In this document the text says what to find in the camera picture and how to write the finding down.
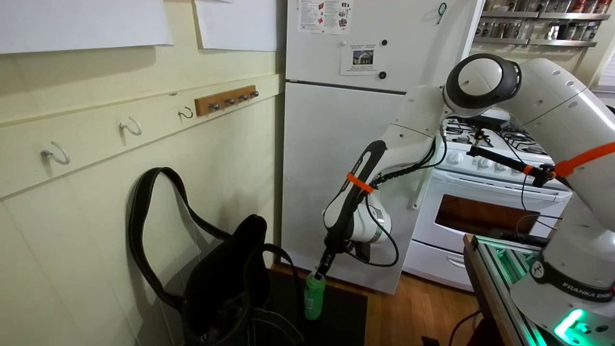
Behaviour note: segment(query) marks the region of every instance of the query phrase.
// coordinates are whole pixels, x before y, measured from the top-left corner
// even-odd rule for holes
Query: green light
[[[566,331],[582,316],[582,309],[573,310],[557,327],[555,327],[556,335],[567,343],[573,345],[572,341],[566,336]]]

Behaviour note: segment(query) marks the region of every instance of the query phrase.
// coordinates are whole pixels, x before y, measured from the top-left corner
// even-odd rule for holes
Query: black tote bag
[[[223,240],[195,266],[182,296],[165,291],[143,248],[143,226],[160,173],[173,183],[193,221]],[[158,298],[180,314],[185,346],[303,345],[299,276],[284,250],[264,243],[266,230],[266,221],[258,215],[248,216],[232,235],[201,219],[188,204],[180,176],[169,167],[152,168],[140,177],[127,226],[130,253]],[[270,287],[264,251],[283,257],[292,266],[296,326],[266,310]]]

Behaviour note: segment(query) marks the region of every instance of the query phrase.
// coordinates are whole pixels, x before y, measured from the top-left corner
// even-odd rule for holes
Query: wooden floor
[[[275,264],[273,269],[291,273],[286,265]],[[306,272],[301,272],[301,276],[305,277]],[[441,346],[447,346],[457,322],[478,310],[478,303],[472,294],[405,273],[394,296],[329,278],[327,285],[368,297],[366,346],[422,345],[421,336],[437,339]],[[472,323],[470,320],[459,328],[453,345],[467,343],[472,335]]]

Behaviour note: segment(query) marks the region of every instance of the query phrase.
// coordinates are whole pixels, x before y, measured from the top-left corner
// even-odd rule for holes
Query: white stove
[[[518,231],[546,237],[557,220],[540,218],[542,223],[538,223],[538,215],[559,216],[572,192],[556,180],[537,188],[528,177],[523,184],[525,174],[467,155],[476,128],[463,119],[449,119],[446,129],[446,158],[430,178],[403,269],[471,291],[463,258],[466,233],[500,237]],[[485,139],[479,145],[487,150],[536,167],[553,164],[524,132],[483,131]],[[442,143],[436,157],[443,152]]]

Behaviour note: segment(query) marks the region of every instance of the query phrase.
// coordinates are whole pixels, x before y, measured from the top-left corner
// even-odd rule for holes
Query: robotic arm
[[[495,105],[523,124],[575,191],[537,262],[544,275],[531,270],[511,296],[529,319],[567,344],[612,346],[615,115],[583,83],[542,58],[517,65],[495,55],[473,55],[455,66],[445,86],[418,86],[407,93],[384,135],[367,146],[323,213],[327,248],[317,275],[326,274],[336,254],[353,248],[358,259],[369,261],[369,244],[385,242],[391,229],[378,185],[424,167],[445,118],[477,116]],[[398,258],[399,252],[394,262],[380,266],[395,265]],[[607,330],[583,338],[556,328],[578,311],[582,324]]]

